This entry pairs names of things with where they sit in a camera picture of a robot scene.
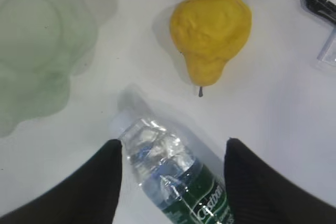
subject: pear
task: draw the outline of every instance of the pear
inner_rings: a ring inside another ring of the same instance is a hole
[[[177,6],[171,37],[194,84],[205,87],[219,80],[247,42],[251,25],[251,11],[242,0],[185,0]]]

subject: water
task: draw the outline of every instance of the water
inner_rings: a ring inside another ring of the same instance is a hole
[[[114,128],[153,203],[175,224],[234,223],[225,186],[181,138],[152,118],[132,116],[122,114]]]

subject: clear plastic object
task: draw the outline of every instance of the clear plastic object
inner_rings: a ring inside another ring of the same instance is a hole
[[[336,74],[336,28],[318,56],[318,68]]]
[[[83,0],[0,0],[0,136],[65,107],[97,31]]]
[[[125,109],[111,134],[123,143],[143,191],[174,224],[234,223],[222,181],[153,115]]]

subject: pear stem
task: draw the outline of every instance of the pear stem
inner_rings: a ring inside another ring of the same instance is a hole
[[[200,87],[198,97],[203,97],[203,87]]]

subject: bottle cap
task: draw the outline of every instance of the bottle cap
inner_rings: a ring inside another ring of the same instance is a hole
[[[110,134],[112,138],[118,139],[129,127],[131,127],[140,116],[132,109],[125,109],[117,114],[110,124]]]

